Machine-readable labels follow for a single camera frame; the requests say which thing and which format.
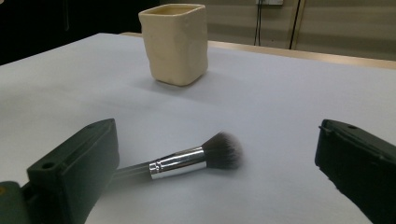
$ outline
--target beige wall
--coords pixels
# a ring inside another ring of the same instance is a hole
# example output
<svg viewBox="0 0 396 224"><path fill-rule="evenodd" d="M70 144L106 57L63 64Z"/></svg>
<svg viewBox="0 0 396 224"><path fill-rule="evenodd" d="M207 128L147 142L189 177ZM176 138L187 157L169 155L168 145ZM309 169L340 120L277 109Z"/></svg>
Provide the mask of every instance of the beige wall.
<svg viewBox="0 0 396 224"><path fill-rule="evenodd" d="M262 9L262 46L288 49L299 0ZM396 61L396 0L301 0L293 49ZM209 39L253 45L255 0L162 0L206 5Z"/></svg>
<svg viewBox="0 0 396 224"><path fill-rule="evenodd" d="M396 0L305 0L296 49L396 61Z"/></svg>
<svg viewBox="0 0 396 224"><path fill-rule="evenodd" d="M289 28L294 0L282 7L262 8L262 46L289 47ZM257 6L255 0L162 0L162 4L195 3L206 5L210 40L253 45Z"/></svg>

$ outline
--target cup rim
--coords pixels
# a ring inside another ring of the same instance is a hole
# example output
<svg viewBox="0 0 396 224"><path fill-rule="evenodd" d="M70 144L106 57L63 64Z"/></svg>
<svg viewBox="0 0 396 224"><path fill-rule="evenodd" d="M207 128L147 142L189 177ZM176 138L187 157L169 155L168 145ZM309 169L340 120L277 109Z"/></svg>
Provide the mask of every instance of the cup rim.
<svg viewBox="0 0 396 224"><path fill-rule="evenodd" d="M186 12L183 13L179 13L179 14L173 14L173 15L167 15L167 14L154 14L153 12L155 11L159 11L161 9L164 8L168 8L168 7L190 7L191 10L188 10ZM166 5L162 5L162 6L158 6L158 7L152 7L146 10L143 10L141 12L138 13L139 16L144 15L144 16L153 16L153 17L178 17L178 16L184 16L186 14L190 14L194 11L197 11L201 8L205 8L204 5L200 5L200 4L166 4Z"/></svg>

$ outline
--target table edge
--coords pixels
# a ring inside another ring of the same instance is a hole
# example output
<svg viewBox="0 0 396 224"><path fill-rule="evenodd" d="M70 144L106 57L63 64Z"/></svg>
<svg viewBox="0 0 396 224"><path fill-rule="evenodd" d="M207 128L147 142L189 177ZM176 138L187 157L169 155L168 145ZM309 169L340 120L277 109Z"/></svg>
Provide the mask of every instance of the table edge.
<svg viewBox="0 0 396 224"><path fill-rule="evenodd" d="M131 33L131 32L122 33L121 35L142 37L142 34ZM208 45L214 48L236 49L236 50L249 51L255 53L284 56L290 58L316 60L326 63L340 63L340 64L351 64L351 65L358 65L365 67L396 69L396 62L394 61L359 58L359 57L326 54L326 53L316 53L316 52L308 52L308 51L300 51L300 50L292 50L292 49L275 49L268 47L226 43L226 42L211 41L211 40L208 41Z"/></svg>

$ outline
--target ceramic cup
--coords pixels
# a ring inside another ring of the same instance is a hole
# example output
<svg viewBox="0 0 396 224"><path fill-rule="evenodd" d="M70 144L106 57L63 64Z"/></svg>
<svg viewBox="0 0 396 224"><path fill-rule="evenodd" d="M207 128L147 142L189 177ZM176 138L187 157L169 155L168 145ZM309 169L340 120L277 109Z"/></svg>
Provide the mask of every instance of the ceramic cup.
<svg viewBox="0 0 396 224"><path fill-rule="evenodd" d="M177 86L191 84L207 69L205 6L170 4L139 13L152 76Z"/></svg>

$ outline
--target gray bristles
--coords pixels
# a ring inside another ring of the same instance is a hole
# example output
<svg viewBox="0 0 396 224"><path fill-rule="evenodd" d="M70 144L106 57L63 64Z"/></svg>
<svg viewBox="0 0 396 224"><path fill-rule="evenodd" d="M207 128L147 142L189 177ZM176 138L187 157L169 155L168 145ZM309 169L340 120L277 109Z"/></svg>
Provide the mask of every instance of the gray bristles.
<svg viewBox="0 0 396 224"><path fill-rule="evenodd" d="M202 148L208 168L236 169L240 165L242 148L238 140L229 133L216 134Z"/></svg>

